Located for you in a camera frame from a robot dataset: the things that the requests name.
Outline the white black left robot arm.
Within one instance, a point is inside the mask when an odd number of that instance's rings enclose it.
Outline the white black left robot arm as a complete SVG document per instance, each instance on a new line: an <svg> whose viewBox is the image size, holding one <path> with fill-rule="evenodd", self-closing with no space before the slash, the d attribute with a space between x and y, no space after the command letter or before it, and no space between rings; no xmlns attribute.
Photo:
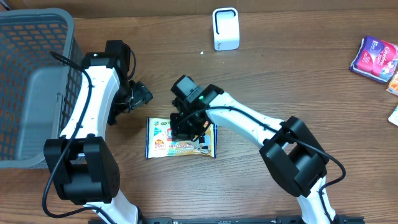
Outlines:
<svg viewBox="0 0 398 224"><path fill-rule="evenodd" d="M54 51L51 56L81 74L72 115L60 136L44 144L50 177L42 210L65 218L87 210L103 223L146 223L139 207L120 189L118 164L105 141L107 125L153 98L142 82L132 80L136 56L122 40L109 40L102 52L87 53L76 63Z"/></svg>

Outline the red purple pantyliner pack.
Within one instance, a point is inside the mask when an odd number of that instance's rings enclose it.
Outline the red purple pantyliner pack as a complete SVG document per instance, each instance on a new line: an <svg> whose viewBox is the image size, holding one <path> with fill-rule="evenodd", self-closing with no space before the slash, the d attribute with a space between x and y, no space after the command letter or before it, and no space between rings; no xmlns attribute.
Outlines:
<svg viewBox="0 0 398 224"><path fill-rule="evenodd" d="M370 35L362 38L349 69L380 83L387 83L397 68L397 45Z"/></svg>

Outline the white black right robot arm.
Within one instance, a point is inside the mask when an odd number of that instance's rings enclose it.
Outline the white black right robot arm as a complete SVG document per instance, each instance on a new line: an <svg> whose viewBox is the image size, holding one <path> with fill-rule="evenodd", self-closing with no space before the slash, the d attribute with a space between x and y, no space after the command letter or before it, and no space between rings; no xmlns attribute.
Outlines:
<svg viewBox="0 0 398 224"><path fill-rule="evenodd" d="M174 141L197 141L210 124L227 128L259 148L274 181L294 196L304 223L334 223L326 192L331 160L305 123L294 116L272 118L236 101L215 85L198 86L181 76L172 86L177 112L170 115Z"/></svg>

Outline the yellow snack packet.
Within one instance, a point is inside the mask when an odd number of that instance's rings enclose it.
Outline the yellow snack packet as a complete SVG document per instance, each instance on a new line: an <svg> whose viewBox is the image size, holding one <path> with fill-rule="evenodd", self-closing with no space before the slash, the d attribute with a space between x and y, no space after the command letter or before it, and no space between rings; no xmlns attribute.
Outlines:
<svg viewBox="0 0 398 224"><path fill-rule="evenodd" d="M218 127L211 124L196 141L172 141L169 119L147 118L146 158L210 156L216 158Z"/></svg>

